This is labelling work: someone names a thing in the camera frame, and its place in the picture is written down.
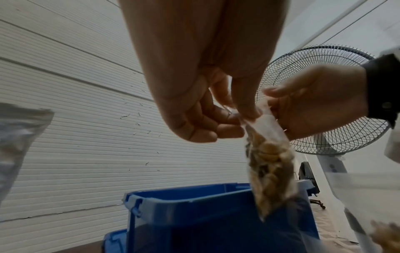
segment blue container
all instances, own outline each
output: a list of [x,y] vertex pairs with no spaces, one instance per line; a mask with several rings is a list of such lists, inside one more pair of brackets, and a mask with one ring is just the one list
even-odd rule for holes
[[[107,234],[104,251],[306,253],[300,232],[319,238],[306,192],[313,185],[307,180],[298,184],[299,197],[269,215],[264,223],[258,217],[249,184],[128,193],[123,199],[130,210],[127,233]],[[137,218],[147,224],[135,229]]]

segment fan guard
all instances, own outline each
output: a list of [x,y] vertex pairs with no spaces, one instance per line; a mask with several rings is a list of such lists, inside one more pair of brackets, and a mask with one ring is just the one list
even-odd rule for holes
[[[303,68],[317,63],[361,65],[374,59],[367,53],[338,45],[319,45],[296,49],[269,64],[257,93],[257,101],[265,97],[261,88],[278,85]],[[293,140],[292,147],[301,153],[339,155],[363,148],[379,139],[388,129],[385,120],[360,118],[348,125],[315,136]]]

